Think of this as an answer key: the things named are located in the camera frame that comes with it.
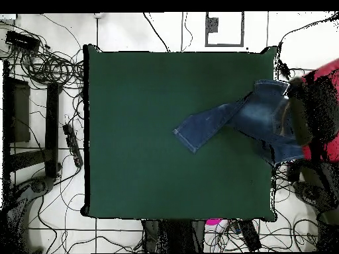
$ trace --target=jeans leg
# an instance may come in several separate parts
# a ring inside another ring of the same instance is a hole
[[[263,141],[258,141],[255,145],[255,150],[259,156],[272,165],[304,158],[301,146],[277,145]]]

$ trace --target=black cable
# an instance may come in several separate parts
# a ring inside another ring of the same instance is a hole
[[[187,16],[188,16],[188,12],[186,12],[184,27],[185,27],[186,30],[190,33],[190,35],[191,35],[191,41],[190,41],[189,45],[186,46],[186,47],[182,50],[182,52],[183,52],[184,50],[186,50],[186,48],[190,47],[190,45],[192,44],[192,41],[193,41],[193,35],[192,35],[191,31],[189,31],[188,28],[187,28],[187,26],[186,26]]]
[[[142,13],[144,15],[144,18],[148,21],[148,23],[150,24],[150,26],[152,27],[153,31],[156,33],[156,36],[162,41],[162,44],[164,44],[166,51],[170,52],[170,49],[166,46],[165,42],[162,40],[162,38],[160,37],[160,35],[156,32],[156,29],[154,28],[153,24],[150,22],[149,18],[145,15],[145,13]]]
[[[40,15],[42,15],[42,16],[45,17],[45,18],[47,18],[49,21],[52,21],[51,19],[49,19],[48,17],[46,17],[44,14],[40,14]],[[77,38],[73,35],[73,33],[70,32],[70,31],[68,30],[67,27],[65,27],[65,26],[63,26],[63,25],[60,25],[60,24],[56,23],[55,21],[52,21],[52,22],[55,23],[56,25],[60,26],[60,27],[63,27],[64,29],[66,29],[66,30],[74,37],[75,41],[77,41],[77,44],[78,44],[79,47],[81,48],[79,41],[78,41]]]
[[[295,227],[297,226],[298,223],[300,222],[303,222],[303,221],[307,221],[307,222],[310,222],[312,223],[313,225],[315,225],[316,227],[318,227],[318,224],[316,224],[315,222],[313,222],[312,220],[309,220],[309,219],[300,219],[298,221],[296,221],[294,224],[293,224],[293,229],[292,229],[292,232],[293,232],[293,238],[294,238],[294,241],[295,241],[295,245],[297,246],[297,249],[302,252],[301,248],[299,247],[299,242],[297,241],[297,236],[295,235]]]
[[[104,236],[102,236],[102,235],[98,235],[96,238],[94,237],[93,239],[90,239],[90,240],[88,240],[88,241],[80,241],[80,242],[74,243],[74,244],[70,247],[70,249],[68,249],[67,254],[70,254],[70,251],[71,251],[71,249],[73,248],[73,246],[75,246],[75,245],[80,245],[80,244],[84,244],[84,243],[89,243],[89,242],[94,241],[94,240],[99,239],[99,238],[108,241],[110,244],[119,246],[119,247],[121,247],[122,249],[124,249],[124,250],[127,251],[127,252],[136,253],[136,252],[134,252],[133,249],[132,249],[131,247],[129,247],[129,246],[123,246],[123,245],[120,245],[120,244],[118,244],[118,243],[115,243],[115,242],[113,242],[113,241],[110,241],[109,239],[107,239],[106,237],[104,237]]]
[[[42,219],[41,219],[41,217],[40,217],[40,211],[41,211],[41,208],[42,208],[42,205],[43,205],[43,204],[44,204],[44,196],[42,196],[42,202],[41,202],[40,208],[39,208],[39,210],[38,210],[38,219],[40,220],[40,222],[41,222],[42,224],[44,224],[45,227],[51,229],[51,230],[55,233],[55,235],[56,235],[55,238],[54,238],[54,240],[53,240],[53,242],[51,243],[51,245],[49,246],[49,248],[48,248],[47,251],[46,251],[46,254],[48,254],[48,252],[50,251],[50,249],[52,248],[53,244],[54,244],[55,241],[56,241],[56,238],[57,238],[57,236],[58,236],[58,233],[56,232],[55,229],[53,229],[52,227],[50,227],[49,225],[47,225],[45,222],[42,221]]]

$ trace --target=pink object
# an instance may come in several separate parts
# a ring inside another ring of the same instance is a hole
[[[206,224],[213,226],[213,225],[217,225],[222,221],[222,219],[208,219]]]
[[[338,92],[337,100],[339,101],[339,58],[318,68],[315,71],[315,80],[328,74],[330,74],[329,78],[332,80],[332,84]],[[339,134],[331,142],[325,144],[324,150],[327,152],[330,162],[339,161]],[[311,159],[311,151],[309,146],[303,146],[303,153],[305,159]]]

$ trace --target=black border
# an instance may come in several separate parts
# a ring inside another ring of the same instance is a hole
[[[244,36],[245,36],[245,12],[241,12],[241,38],[240,44],[209,44],[209,12],[206,12],[206,20],[205,20],[205,47],[244,47]]]
[[[85,169],[85,199],[80,210],[82,216],[88,216],[90,205],[90,166],[89,166],[89,52],[88,45],[83,45],[83,165]]]
[[[9,102],[11,89],[9,86],[10,64],[7,60],[1,60],[3,64],[3,206],[10,203],[11,189],[11,123],[12,112],[6,104]]]

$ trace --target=black object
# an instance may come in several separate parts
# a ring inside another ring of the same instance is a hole
[[[6,106],[11,111],[11,143],[29,142],[30,131],[25,124],[29,123],[29,96],[30,87],[28,82],[7,78],[7,100]]]
[[[39,51],[40,41],[36,38],[16,33],[15,31],[7,31],[6,44],[20,48],[21,51],[37,53]]]
[[[259,235],[254,228],[253,222],[251,220],[239,220],[238,223],[248,249],[252,252],[262,248]]]
[[[77,144],[77,138],[74,134],[74,129],[69,124],[62,126],[62,129],[66,135],[67,146],[73,155],[74,164],[76,167],[80,168],[83,166],[83,160],[80,154],[79,146]]]
[[[9,78],[8,63],[4,68],[3,95],[3,207],[0,210],[0,252],[1,253],[41,253],[28,244],[26,230],[30,207],[36,198],[44,196],[53,189],[58,171],[58,111],[59,86],[48,85],[46,103],[46,149],[10,155],[9,139],[11,128],[8,122],[12,118],[8,104],[13,101],[13,83]],[[27,180],[11,188],[9,174],[37,163],[45,162],[46,176]]]
[[[314,74],[312,71],[305,76],[306,83],[301,78],[291,80],[287,92],[294,131],[300,145],[309,143],[312,138],[323,143],[330,142],[339,131],[337,90],[328,76],[313,81]]]
[[[59,93],[58,83],[47,85],[45,146],[52,151],[52,158],[46,160],[46,176],[56,178],[58,174],[59,140]]]
[[[201,253],[205,221],[192,220],[142,220],[145,253]]]

